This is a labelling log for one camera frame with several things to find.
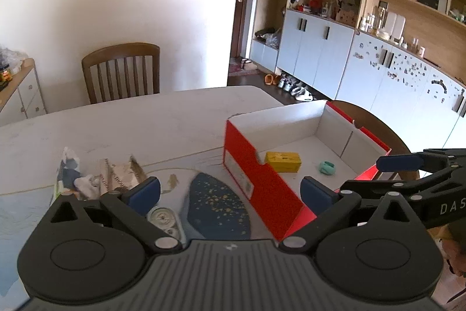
wooden chair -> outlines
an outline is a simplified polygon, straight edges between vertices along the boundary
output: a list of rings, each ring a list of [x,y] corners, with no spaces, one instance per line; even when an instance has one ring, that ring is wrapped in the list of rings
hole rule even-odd
[[[387,144],[391,148],[391,155],[411,153],[403,140],[400,139],[389,126],[372,115],[369,111],[344,101],[332,101],[332,103],[351,117],[355,121],[356,127],[366,127],[381,141]],[[404,181],[419,179],[419,171],[400,171],[399,175]]]
[[[159,61],[160,48],[147,43],[120,44],[92,52],[82,59],[90,102],[158,94]]]

plastic bag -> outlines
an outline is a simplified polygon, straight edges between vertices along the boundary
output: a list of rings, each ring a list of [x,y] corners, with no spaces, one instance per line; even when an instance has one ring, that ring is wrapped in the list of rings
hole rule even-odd
[[[265,39],[265,45],[275,49],[280,47],[281,30],[275,33],[267,33],[263,37]]]

white cabinet door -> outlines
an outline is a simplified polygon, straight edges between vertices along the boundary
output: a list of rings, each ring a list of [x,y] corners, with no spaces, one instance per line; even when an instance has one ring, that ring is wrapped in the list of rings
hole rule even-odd
[[[387,70],[382,63],[390,55],[392,46],[365,33],[357,33],[336,98],[370,111]]]
[[[264,52],[264,44],[257,40],[251,42],[251,51],[249,52],[249,59],[257,62],[258,64],[262,63],[262,54]]]
[[[264,53],[262,54],[262,62],[260,64],[271,72],[274,72],[277,65],[277,55],[278,51],[276,49],[264,45]]]
[[[304,14],[296,11],[287,10],[285,14],[277,66],[289,74],[294,73],[301,38],[304,35],[304,18]]]
[[[312,87],[330,99],[335,99],[348,60],[354,29],[333,22],[326,24],[324,31],[321,31],[325,42]]]
[[[16,90],[0,112],[0,127],[26,119],[25,109],[20,94]]]
[[[298,60],[294,68],[294,76],[312,86],[317,65],[325,42],[325,30],[327,30],[327,21],[317,17],[304,17],[304,36],[299,47]]]
[[[371,113],[388,125],[403,141],[416,130],[407,123],[426,86],[432,67],[418,58],[392,47],[387,70]]]
[[[442,148],[446,144],[460,117],[458,111],[465,96],[462,86],[431,68],[412,115],[406,120],[411,134],[403,140],[411,152]]]

door handle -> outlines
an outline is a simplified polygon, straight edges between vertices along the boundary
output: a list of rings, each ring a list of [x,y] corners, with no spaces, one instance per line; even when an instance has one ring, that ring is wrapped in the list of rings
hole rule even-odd
[[[386,49],[384,49],[384,51],[385,51],[385,54],[384,54],[384,58],[382,59],[381,65],[385,65],[385,59],[387,58],[388,51]]]

blue foam pad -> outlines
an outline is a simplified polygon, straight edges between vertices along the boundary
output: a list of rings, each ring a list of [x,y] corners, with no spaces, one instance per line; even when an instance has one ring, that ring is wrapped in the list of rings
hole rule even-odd
[[[416,171],[422,168],[424,160],[416,154],[382,156],[377,160],[377,169],[384,173],[395,171]]]
[[[301,181],[302,202],[317,216],[339,200],[339,195],[315,178],[304,177]]]
[[[130,196],[127,205],[145,217],[160,199],[160,181],[156,177],[149,177],[132,190],[137,191]]]

